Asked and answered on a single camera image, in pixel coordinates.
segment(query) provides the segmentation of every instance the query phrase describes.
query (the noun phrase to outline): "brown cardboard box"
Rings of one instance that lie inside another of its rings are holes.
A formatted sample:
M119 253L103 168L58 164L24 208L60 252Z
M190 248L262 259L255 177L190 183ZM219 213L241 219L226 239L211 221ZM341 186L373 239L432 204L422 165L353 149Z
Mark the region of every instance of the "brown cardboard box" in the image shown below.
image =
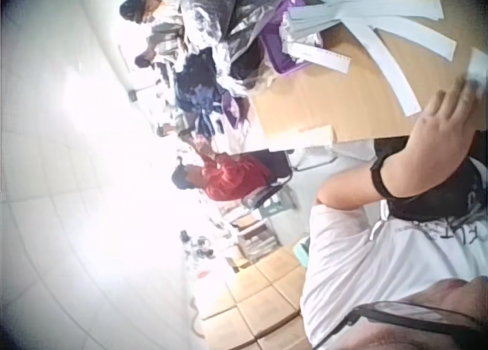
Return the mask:
M293 319L280 329L258 340L262 350L311 350L303 329L302 317Z
M236 302L230 295L229 289L225 285L206 297L197 298L197 307L200 311L201 319L208 319L217 314L221 314L236 306Z
M201 319L211 318L236 306L225 281L215 273L198 279L192 292Z
M269 287L271 283L255 266L249 266L227 279L230 293L238 303Z
M295 309L299 310L303 284L305 284L305 268L300 266L273 283L273 286Z
M237 308L203 321L202 326L210 350L237 350L255 341Z
M259 347L258 343L255 343L251 346L248 346L247 348L244 348L243 350L261 350L261 348Z
M280 248L255 265L271 282L281 279L300 266L300 263L286 249Z
M259 339L297 316L295 310L273 287L237 304L252 334Z

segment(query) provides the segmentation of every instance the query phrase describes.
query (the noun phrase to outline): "plastic bag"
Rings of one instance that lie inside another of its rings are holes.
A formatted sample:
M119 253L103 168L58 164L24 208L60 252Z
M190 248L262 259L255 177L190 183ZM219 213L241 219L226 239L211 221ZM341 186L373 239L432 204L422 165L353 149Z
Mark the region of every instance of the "plastic bag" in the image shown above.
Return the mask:
M260 66L263 50L257 37L273 16L280 1L236 0L229 34L213 49L217 81L233 96L247 96L256 82L266 82L262 78L266 72ZM246 65L249 74L242 77L242 68Z
M236 0L181 0L186 34L199 49L215 47L229 30Z

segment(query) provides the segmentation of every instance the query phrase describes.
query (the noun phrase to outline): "white t-shirt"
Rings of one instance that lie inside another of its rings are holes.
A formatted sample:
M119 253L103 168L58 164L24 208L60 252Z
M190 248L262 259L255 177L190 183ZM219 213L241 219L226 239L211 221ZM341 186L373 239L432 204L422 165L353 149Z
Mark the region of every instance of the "white t-shirt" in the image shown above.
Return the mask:
M300 306L313 345L357 305L399 300L443 279L488 275L485 217L455 232L443 221L415 224L391 218L370 240L371 228L363 208L312 208Z

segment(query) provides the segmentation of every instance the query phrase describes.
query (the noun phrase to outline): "table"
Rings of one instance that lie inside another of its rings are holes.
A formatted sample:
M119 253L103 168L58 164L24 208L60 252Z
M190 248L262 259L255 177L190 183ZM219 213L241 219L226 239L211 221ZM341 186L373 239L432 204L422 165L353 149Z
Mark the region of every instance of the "table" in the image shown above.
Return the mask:
M449 89L465 72L471 47L486 52L486 13L474 0L441 0L445 19L420 24L457 41L452 63L418 44L380 31L380 37L403 70L419 103L425 105L438 89ZM268 143L331 126L335 142L408 135L413 119L403 116L387 80L366 50L339 24L322 33L324 48L352 58L347 75L311 65L277 79L252 97L252 107ZM486 126L486 108L476 115Z

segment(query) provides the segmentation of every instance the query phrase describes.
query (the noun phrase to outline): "red jacket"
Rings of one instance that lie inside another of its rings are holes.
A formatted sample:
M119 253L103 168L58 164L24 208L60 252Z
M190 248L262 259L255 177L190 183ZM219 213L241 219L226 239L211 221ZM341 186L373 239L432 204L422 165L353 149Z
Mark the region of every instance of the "red jacket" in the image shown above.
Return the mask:
M210 176L205 188L207 196L214 201L242 199L256 188L266 186L269 170L251 156L234 160L227 154L219 154L216 160L201 156L204 160L203 175Z

